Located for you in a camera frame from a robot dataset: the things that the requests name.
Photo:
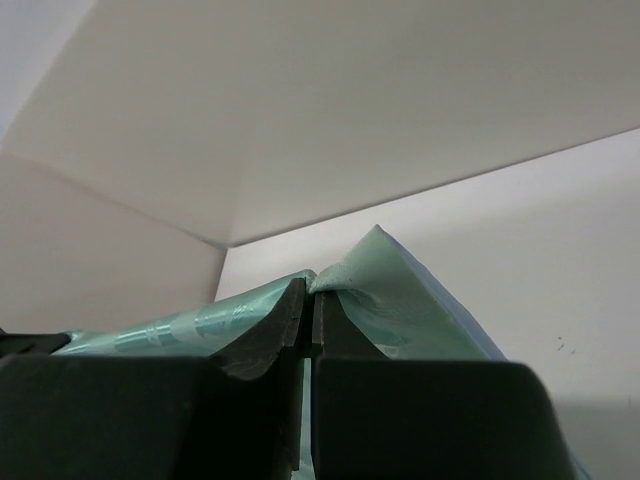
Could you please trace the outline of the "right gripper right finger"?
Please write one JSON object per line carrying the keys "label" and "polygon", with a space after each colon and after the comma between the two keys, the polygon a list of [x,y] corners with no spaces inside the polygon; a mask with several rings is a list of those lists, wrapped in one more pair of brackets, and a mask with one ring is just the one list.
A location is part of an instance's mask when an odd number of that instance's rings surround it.
{"label": "right gripper right finger", "polygon": [[384,360],[385,355],[348,318],[336,292],[314,296],[310,358]]}

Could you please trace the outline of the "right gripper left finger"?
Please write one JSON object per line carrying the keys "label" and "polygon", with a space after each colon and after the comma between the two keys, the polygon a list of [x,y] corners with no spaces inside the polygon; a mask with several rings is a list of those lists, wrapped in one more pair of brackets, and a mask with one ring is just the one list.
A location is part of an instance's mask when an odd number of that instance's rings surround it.
{"label": "right gripper left finger", "polygon": [[222,468],[299,467],[305,348],[306,283],[295,278],[263,319],[210,357]]}

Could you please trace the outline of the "green patterned cloth placemat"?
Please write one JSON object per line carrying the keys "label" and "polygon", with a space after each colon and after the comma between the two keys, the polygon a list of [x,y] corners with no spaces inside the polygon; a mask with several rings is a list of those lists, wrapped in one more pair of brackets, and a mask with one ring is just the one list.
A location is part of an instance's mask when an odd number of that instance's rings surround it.
{"label": "green patterned cloth placemat", "polygon": [[199,309],[106,333],[71,332],[64,355],[204,356],[261,320],[294,279],[309,294],[334,292],[347,318],[395,360],[505,356],[474,317],[411,253],[373,227],[320,273],[302,270]]}

